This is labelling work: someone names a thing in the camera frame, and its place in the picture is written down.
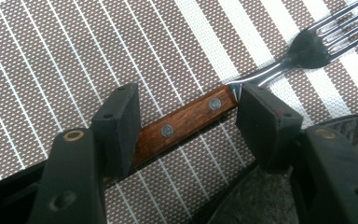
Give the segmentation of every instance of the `striped placemat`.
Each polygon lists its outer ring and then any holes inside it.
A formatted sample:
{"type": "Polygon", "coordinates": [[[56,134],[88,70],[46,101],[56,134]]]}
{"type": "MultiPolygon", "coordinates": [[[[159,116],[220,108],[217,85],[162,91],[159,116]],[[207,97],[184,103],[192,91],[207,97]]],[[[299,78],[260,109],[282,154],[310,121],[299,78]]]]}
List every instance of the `striped placemat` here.
{"type": "MultiPolygon", "coordinates": [[[[140,86],[142,125],[274,62],[303,28],[352,0],[9,0],[0,5],[0,179],[88,127],[120,85],[140,86]]],[[[358,113],[358,49],[269,89],[303,127],[358,113]]],[[[115,223],[186,223],[254,160],[235,111],[106,190],[115,223]]]]}

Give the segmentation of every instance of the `black plastic jaw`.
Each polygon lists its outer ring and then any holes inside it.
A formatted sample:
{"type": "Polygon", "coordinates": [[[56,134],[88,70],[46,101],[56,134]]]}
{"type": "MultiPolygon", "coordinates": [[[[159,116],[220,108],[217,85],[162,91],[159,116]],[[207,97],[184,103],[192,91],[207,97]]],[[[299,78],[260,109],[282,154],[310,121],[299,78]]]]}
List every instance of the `black plastic jaw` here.
{"type": "Polygon", "coordinates": [[[289,168],[289,144],[300,135],[302,120],[271,92],[253,84],[242,86],[236,124],[264,171],[289,168]]]}
{"type": "Polygon", "coordinates": [[[141,130],[138,85],[115,89],[91,119],[90,129],[104,160],[103,175],[126,177],[141,130]]]}

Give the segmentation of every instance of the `stainless steel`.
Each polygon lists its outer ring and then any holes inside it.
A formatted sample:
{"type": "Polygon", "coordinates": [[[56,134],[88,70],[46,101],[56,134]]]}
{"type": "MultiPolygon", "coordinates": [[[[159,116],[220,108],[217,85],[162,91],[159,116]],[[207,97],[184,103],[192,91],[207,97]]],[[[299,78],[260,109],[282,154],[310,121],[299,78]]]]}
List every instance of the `stainless steel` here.
{"type": "Polygon", "coordinates": [[[218,108],[220,108],[220,106],[222,106],[222,102],[217,99],[217,98],[213,98],[210,102],[209,102],[209,107],[212,109],[212,110],[216,110],[218,108]]]}
{"type": "Polygon", "coordinates": [[[173,135],[173,127],[171,125],[169,125],[169,124],[164,125],[161,128],[161,134],[164,137],[171,137],[173,135]]]}
{"type": "Polygon", "coordinates": [[[349,37],[358,34],[358,26],[349,31],[349,26],[358,21],[358,15],[338,23],[352,10],[358,7],[358,1],[341,9],[339,12],[318,21],[301,31],[286,54],[276,61],[245,77],[240,77],[227,84],[234,91],[237,99],[241,96],[241,84],[250,82],[265,87],[276,77],[296,68],[321,68],[358,46],[358,38],[349,41],[349,37]]]}

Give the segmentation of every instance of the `wooden handle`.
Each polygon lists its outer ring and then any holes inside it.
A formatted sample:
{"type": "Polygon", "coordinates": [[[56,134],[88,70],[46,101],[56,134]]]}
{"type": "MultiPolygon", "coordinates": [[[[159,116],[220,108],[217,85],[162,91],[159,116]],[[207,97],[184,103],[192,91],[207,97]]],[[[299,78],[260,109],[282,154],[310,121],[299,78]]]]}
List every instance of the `wooden handle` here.
{"type": "Polygon", "coordinates": [[[222,86],[144,127],[139,134],[131,168],[156,157],[236,106],[229,87],[222,86]]]}

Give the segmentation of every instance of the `fork tines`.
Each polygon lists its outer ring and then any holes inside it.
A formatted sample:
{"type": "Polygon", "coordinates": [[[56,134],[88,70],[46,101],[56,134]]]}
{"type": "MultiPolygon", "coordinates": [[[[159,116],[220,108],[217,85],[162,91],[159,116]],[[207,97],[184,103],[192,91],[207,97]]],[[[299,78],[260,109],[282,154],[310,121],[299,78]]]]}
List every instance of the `fork tines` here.
{"type": "Polygon", "coordinates": [[[327,46],[333,61],[343,53],[358,46],[358,1],[339,12],[313,24],[313,30],[327,46]]]}

